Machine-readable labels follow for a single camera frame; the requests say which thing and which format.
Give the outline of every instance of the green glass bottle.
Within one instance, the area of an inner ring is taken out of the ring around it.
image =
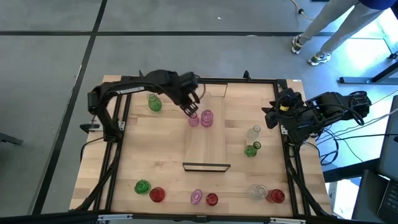
[[[254,142],[252,146],[246,146],[246,150],[244,151],[244,153],[248,157],[254,157],[257,155],[257,150],[259,150],[260,148],[261,148],[261,143]]]
[[[148,194],[150,190],[150,183],[146,180],[139,180],[134,188],[137,194]]]
[[[152,111],[158,112],[162,109],[162,102],[161,100],[153,93],[149,93],[147,95],[148,98],[148,107]]]

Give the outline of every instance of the wooden board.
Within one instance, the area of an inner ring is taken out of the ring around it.
[[[115,77],[106,76],[104,80]],[[288,81],[289,86],[302,91],[301,82]],[[229,83],[208,85],[211,94],[224,97],[224,134],[226,162],[231,168],[226,173],[185,172],[185,135],[187,118],[181,109],[165,95],[160,95],[162,111],[155,113],[147,107],[146,93],[132,96],[126,135],[116,181],[112,211],[132,213],[201,214],[201,215],[254,215],[291,217],[289,188],[282,152],[279,128],[267,129],[262,106],[270,106],[274,99],[272,85]],[[261,149],[256,157],[244,154],[246,131],[258,124],[261,127]],[[101,136],[89,135],[89,139]],[[86,146],[76,181],[70,208],[82,203],[93,190],[101,169],[104,142]],[[329,213],[330,206],[316,149],[304,145],[300,151],[305,181],[315,200]],[[163,187],[166,198],[154,203],[148,195],[138,195],[134,186],[140,179],[153,187]],[[268,189],[281,189],[286,194],[282,204],[249,198],[251,184],[264,184]],[[190,203],[191,192],[202,189],[219,197],[218,205],[211,207],[205,201]],[[299,210],[302,200],[296,187]]]
[[[224,96],[206,94],[197,111],[200,117],[204,110],[210,109],[214,114],[213,124],[210,127],[187,124],[185,160],[184,162],[199,164],[226,164],[225,134],[224,134]],[[185,166],[193,170],[226,170],[225,167]]]

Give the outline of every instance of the person's leg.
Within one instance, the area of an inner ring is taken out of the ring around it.
[[[311,65],[318,65],[320,62],[327,62],[331,53],[344,41],[357,33],[363,27],[375,20],[383,10],[371,9],[361,3],[356,4],[340,28],[330,37],[314,57],[308,62]]]
[[[292,41],[292,52],[299,54],[301,48],[307,41],[357,3],[359,3],[358,0],[330,0],[304,33],[294,37]]]

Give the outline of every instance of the pink glass bottle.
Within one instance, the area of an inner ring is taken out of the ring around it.
[[[210,127],[213,124],[214,115],[211,110],[204,110],[201,114],[200,122],[203,127]]]
[[[192,127],[198,126],[200,122],[200,119],[196,113],[191,115],[191,117],[188,118],[188,124]]]

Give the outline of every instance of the red cup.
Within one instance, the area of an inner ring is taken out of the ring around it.
[[[163,201],[166,193],[164,192],[162,187],[155,187],[149,192],[149,197],[154,202],[161,202]]]
[[[218,203],[218,197],[214,193],[210,193],[206,197],[206,202],[208,205],[215,206]]]
[[[269,190],[266,199],[269,203],[282,203],[285,201],[285,194],[279,189]]]

